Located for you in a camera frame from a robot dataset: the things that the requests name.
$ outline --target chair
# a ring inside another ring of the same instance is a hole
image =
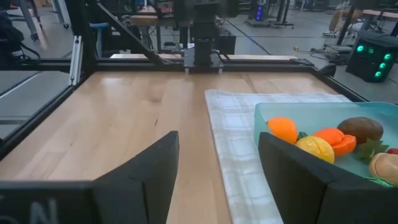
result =
[[[102,31],[103,31],[103,29],[108,27],[108,23],[107,22],[90,23],[90,27],[97,30],[97,43],[96,43],[97,57],[101,58],[102,57]]]

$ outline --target metal rod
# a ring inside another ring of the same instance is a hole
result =
[[[30,30],[30,33],[32,35],[37,34],[36,26],[33,23],[33,19],[32,19],[32,16],[30,15],[26,0],[20,0],[19,4],[20,4],[20,9],[22,11],[22,15],[24,15],[24,18],[25,18],[26,24]]]
[[[121,35],[125,37],[129,37],[131,42],[135,42],[138,44],[142,53],[152,62],[156,64],[163,64],[163,60],[157,55],[156,52],[152,51],[150,48],[145,46],[141,40],[136,37],[127,27],[125,27],[120,21],[118,21],[101,3],[99,2],[91,2],[90,6],[92,9],[98,11],[99,14],[106,18],[106,22],[111,24]]]
[[[344,22],[343,28],[341,28],[340,35],[338,36],[337,45],[341,45],[341,43],[343,42],[343,39],[344,39],[344,36],[346,35],[348,26],[351,24],[351,20],[353,18],[354,11],[355,11],[355,7],[351,6],[349,9],[348,15],[346,17],[346,20]]]
[[[160,35],[160,26],[156,26],[156,45],[157,45],[157,53],[161,54],[163,50],[162,50],[162,36]]]
[[[280,22],[280,20],[282,19],[282,13],[284,11],[284,7],[285,7],[285,1],[284,0],[279,0],[278,15],[276,17],[276,21],[277,22]]]
[[[18,124],[23,124],[26,120],[25,119],[0,119],[0,125],[18,125]]]
[[[61,24],[64,24],[65,20],[63,18],[60,3],[58,2],[58,0],[53,0],[52,2],[54,3],[55,13],[58,17],[58,20],[60,21]]]

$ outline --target toy orange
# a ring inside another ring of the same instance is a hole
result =
[[[267,122],[271,133],[278,138],[294,144],[297,140],[296,125],[290,118],[276,117]]]
[[[312,134],[313,136],[320,137],[330,145],[341,142],[344,133],[337,128],[324,128]]]
[[[352,152],[356,146],[355,136],[344,134],[337,128],[325,128],[317,131],[313,136],[322,138],[331,145],[335,156],[343,156]]]
[[[335,152],[335,156],[343,156],[352,152],[356,146],[356,137],[346,134],[341,142],[331,145]]]

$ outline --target concrete floor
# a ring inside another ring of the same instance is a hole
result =
[[[72,30],[64,29],[57,24],[57,17],[48,12],[49,9],[42,9],[43,30],[37,26],[39,41],[33,42],[30,39],[30,32],[25,22],[14,22],[16,28],[25,35],[24,43],[38,51],[42,58],[70,57],[72,49]],[[293,50],[319,49],[323,44],[333,44],[337,39],[326,39],[322,32],[328,29],[331,15],[326,12],[300,12],[291,10],[288,15],[288,22],[293,22],[294,29],[290,27],[274,28],[253,28],[247,26],[244,21],[246,15],[228,19],[237,28],[224,23],[224,26],[236,35],[235,54],[265,55],[260,47],[248,39],[242,32],[250,36],[259,45],[266,48],[274,55],[295,55],[299,58],[307,58],[318,68],[328,64],[326,60],[313,58],[309,54],[302,54]],[[391,29],[393,22],[387,22],[386,27]],[[173,32],[171,27],[162,27],[162,42],[178,41],[178,32]],[[156,46],[155,33],[152,34],[152,41]],[[350,44],[353,40],[345,39],[344,44]],[[360,95],[373,101],[387,101],[398,103],[398,68],[394,67],[390,77],[384,83],[366,83],[349,73],[344,72],[344,67],[338,67],[335,78],[342,84],[357,91]],[[61,72],[0,72],[0,119],[26,119],[33,115],[48,100],[60,93],[67,87],[68,74]],[[1,125],[0,138],[6,137],[18,125]]]

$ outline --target toy lemon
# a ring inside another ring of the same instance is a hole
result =
[[[334,163],[335,153],[325,140],[315,136],[307,136],[296,142],[296,146],[324,161]]]

